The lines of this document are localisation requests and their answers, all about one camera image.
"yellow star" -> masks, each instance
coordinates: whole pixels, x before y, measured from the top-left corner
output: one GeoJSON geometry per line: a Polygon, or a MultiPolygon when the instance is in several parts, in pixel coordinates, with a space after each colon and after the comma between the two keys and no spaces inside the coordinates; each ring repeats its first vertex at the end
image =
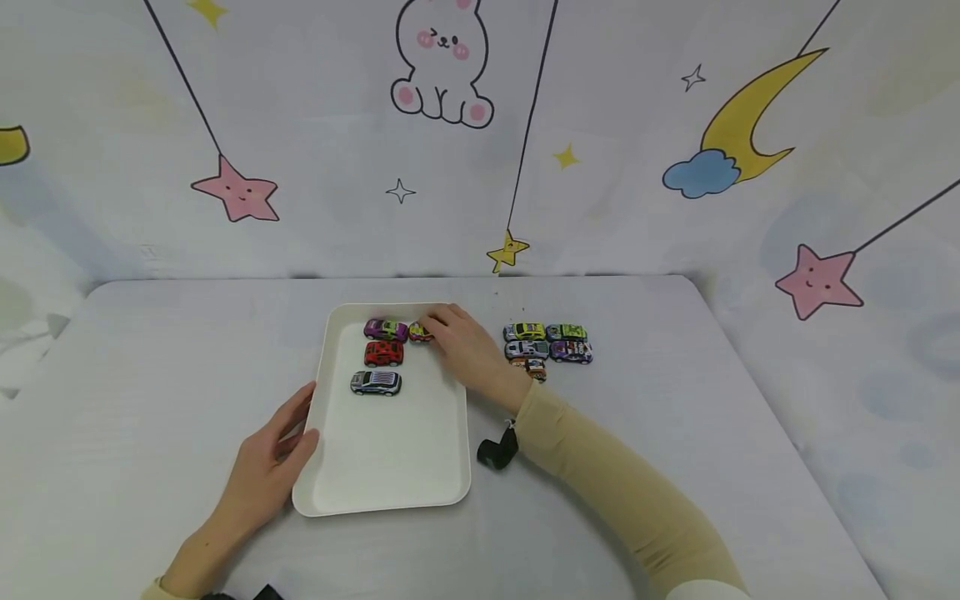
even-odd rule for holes
{"type": "Polygon", "coordinates": [[[30,140],[22,127],[0,127],[0,167],[26,160],[30,155],[30,140]]]}
{"type": "Polygon", "coordinates": [[[206,17],[206,20],[210,22],[210,26],[213,29],[217,29],[217,21],[220,20],[220,17],[227,14],[228,10],[220,6],[213,0],[193,0],[193,2],[188,2],[194,11],[199,12],[206,17]]]}
{"type": "Polygon", "coordinates": [[[562,171],[571,164],[577,164],[580,162],[580,159],[573,155],[573,144],[567,144],[566,150],[559,154],[555,154],[554,157],[560,161],[560,170],[562,171]]]}
{"type": "Polygon", "coordinates": [[[503,238],[503,248],[498,248],[492,252],[487,252],[487,256],[496,261],[496,266],[493,267],[493,272],[500,273],[500,265],[502,263],[506,263],[511,267],[515,267],[516,254],[518,252],[523,252],[528,248],[530,248],[530,244],[515,240],[514,236],[511,235],[510,230],[507,229],[507,234],[503,238]]]}

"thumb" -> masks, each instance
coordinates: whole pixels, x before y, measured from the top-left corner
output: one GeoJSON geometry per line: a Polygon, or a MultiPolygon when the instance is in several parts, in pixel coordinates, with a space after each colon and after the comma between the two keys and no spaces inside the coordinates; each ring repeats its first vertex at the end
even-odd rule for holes
{"type": "Polygon", "coordinates": [[[316,429],[304,431],[300,438],[300,443],[290,452],[280,468],[283,469],[283,476],[289,478],[291,482],[300,477],[300,472],[306,467],[307,461],[317,450],[317,444],[320,443],[320,432],[316,429]]]}

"pink star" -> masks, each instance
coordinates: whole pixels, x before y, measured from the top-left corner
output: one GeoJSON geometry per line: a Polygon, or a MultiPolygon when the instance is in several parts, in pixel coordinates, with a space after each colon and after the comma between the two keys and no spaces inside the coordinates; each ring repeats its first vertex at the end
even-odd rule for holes
{"type": "Polygon", "coordinates": [[[843,281],[854,258],[854,252],[821,258],[805,244],[797,247],[797,268],[778,281],[777,287],[793,297],[801,321],[824,304],[863,306],[863,300],[843,281]]]}
{"type": "Polygon", "coordinates": [[[220,175],[208,180],[199,180],[190,187],[223,201],[227,218],[231,223],[247,217],[260,221],[280,220],[274,208],[267,202],[276,192],[276,183],[267,180],[248,180],[237,173],[224,156],[220,156],[220,175]]]}

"cartoon bunny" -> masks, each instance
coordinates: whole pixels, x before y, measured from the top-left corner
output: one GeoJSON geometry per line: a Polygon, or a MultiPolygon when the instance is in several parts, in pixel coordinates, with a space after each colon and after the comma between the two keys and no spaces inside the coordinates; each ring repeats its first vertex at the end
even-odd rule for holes
{"type": "Polygon", "coordinates": [[[397,110],[474,129],[490,124],[493,104],[475,87],[489,53],[479,10],[480,0],[407,0],[396,45],[410,75],[391,90],[397,110]]]}

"yellow crescent moon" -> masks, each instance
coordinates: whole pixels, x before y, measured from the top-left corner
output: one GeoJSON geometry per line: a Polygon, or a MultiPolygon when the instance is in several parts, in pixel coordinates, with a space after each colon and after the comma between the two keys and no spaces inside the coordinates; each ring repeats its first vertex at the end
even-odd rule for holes
{"type": "Polygon", "coordinates": [[[30,140],[22,127],[0,128],[0,167],[16,164],[30,155],[30,140]]]}
{"type": "Polygon", "coordinates": [[[793,148],[775,155],[763,155],[757,152],[754,146],[756,123],[783,89],[820,58],[827,49],[816,50],[788,60],[760,75],[736,92],[710,121],[704,132],[700,149],[722,150],[727,156],[733,158],[734,166],[740,169],[740,177],[737,178],[736,183],[763,175],[767,169],[793,152],[793,148]]]}

